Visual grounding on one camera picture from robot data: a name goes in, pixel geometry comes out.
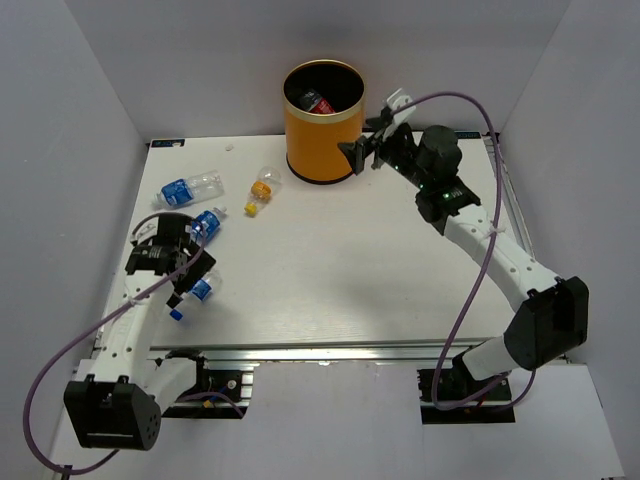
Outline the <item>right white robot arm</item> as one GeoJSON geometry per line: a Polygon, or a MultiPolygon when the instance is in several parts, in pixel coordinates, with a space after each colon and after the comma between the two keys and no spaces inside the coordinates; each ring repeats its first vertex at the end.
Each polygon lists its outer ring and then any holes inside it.
{"type": "Polygon", "coordinates": [[[224,285],[213,299],[183,306],[156,346],[240,347],[441,341],[479,266],[489,291],[471,312],[465,339],[481,348],[451,374],[472,399],[488,377],[513,367],[539,327],[525,322],[514,347],[513,316],[566,280],[538,263],[492,222],[497,174],[484,151],[442,181],[412,158],[417,136],[402,129],[386,143],[385,164],[355,176],[323,125],[295,126],[286,137],[282,190],[255,217],[240,210],[258,167],[275,144],[253,141],[218,159],[230,219],[212,243],[224,285]]]}

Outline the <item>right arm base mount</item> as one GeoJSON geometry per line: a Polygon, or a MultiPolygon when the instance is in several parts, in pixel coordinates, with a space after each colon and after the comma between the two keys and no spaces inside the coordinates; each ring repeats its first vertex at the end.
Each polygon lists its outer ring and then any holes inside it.
{"type": "MultiPolygon", "coordinates": [[[[503,378],[492,390],[452,410],[439,410],[432,401],[434,369],[417,371],[420,413],[423,425],[510,424],[516,421],[509,381],[503,378]]],[[[491,379],[467,382],[453,368],[443,369],[438,380],[437,397],[441,403],[459,402],[486,389],[491,379]]]]}

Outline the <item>blue cap pepsi bottle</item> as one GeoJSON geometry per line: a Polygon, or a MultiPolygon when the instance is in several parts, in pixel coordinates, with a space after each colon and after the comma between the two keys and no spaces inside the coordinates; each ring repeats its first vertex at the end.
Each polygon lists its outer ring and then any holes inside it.
{"type": "Polygon", "coordinates": [[[169,316],[175,321],[200,317],[220,292],[222,283],[220,272],[217,269],[211,270],[194,284],[175,308],[169,311],[169,316]]]}

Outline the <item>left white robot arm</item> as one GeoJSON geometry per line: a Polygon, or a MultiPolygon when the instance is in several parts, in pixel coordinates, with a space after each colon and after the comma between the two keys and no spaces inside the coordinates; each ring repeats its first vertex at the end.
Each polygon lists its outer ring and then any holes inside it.
{"type": "Polygon", "coordinates": [[[132,239],[125,264],[124,313],[110,322],[106,340],[81,380],[67,384],[64,405],[83,448],[149,450],[162,414],[183,392],[199,399],[211,374],[193,358],[151,360],[149,353],[164,313],[176,307],[215,265],[181,213],[156,215],[149,237],[132,239]]]}

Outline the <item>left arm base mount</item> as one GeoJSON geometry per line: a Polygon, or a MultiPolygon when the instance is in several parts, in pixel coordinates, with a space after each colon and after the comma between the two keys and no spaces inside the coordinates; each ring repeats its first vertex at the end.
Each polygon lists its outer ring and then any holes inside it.
{"type": "Polygon", "coordinates": [[[179,349],[155,359],[156,367],[186,367],[187,388],[163,410],[167,419],[241,419],[247,412],[253,370],[209,360],[202,351],[179,349]]]}

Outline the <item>red label water bottle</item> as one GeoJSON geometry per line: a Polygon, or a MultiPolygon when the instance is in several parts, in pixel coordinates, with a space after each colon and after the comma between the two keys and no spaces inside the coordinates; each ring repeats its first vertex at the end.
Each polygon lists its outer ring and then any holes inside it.
{"type": "Polygon", "coordinates": [[[315,89],[308,88],[299,97],[300,108],[308,113],[317,115],[334,114],[334,108],[315,89]]]}

